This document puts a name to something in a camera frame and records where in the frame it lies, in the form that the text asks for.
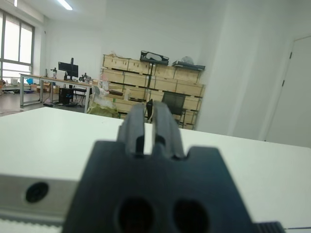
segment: stacked wooden boxes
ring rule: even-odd
[[[151,65],[149,63],[104,55],[103,78],[117,87],[116,91],[122,91],[123,95],[127,92],[127,89],[130,93],[131,100],[108,98],[116,105],[121,118],[124,118],[124,115],[131,110],[133,105],[141,102],[145,104],[148,75],[150,74]]]
[[[148,90],[147,101],[150,99],[161,101],[164,92],[184,94],[184,109],[182,116],[184,128],[194,129],[198,112],[201,108],[205,86],[199,83],[200,71],[184,69],[181,67],[169,67],[156,65]]]
[[[184,128],[193,129],[205,92],[204,85],[199,83],[200,71],[155,65],[148,85],[151,66],[147,62],[105,55],[102,73],[113,85],[121,85],[123,93],[129,89],[131,97],[138,101],[162,101],[165,92],[185,95],[186,113],[181,120]],[[116,104],[119,104],[120,108],[117,108],[120,112],[127,113],[137,102],[128,102],[129,107],[124,106],[126,102]]]

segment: white tabletop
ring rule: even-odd
[[[0,173],[79,180],[97,140],[114,141],[122,120],[40,108],[0,117]],[[145,152],[152,126],[145,124]],[[311,149],[181,130],[185,152],[217,147],[254,222],[311,226]]]

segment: white door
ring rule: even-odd
[[[311,148],[311,37],[294,43],[266,141]]]

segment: ceiling light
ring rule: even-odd
[[[69,6],[69,4],[65,0],[58,0],[60,4],[63,5],[63,7],[66,8],[66,10],[72,11],[72,7]]]

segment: window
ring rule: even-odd
[[[0,79],[32,74],[35,28],[0,10]]]

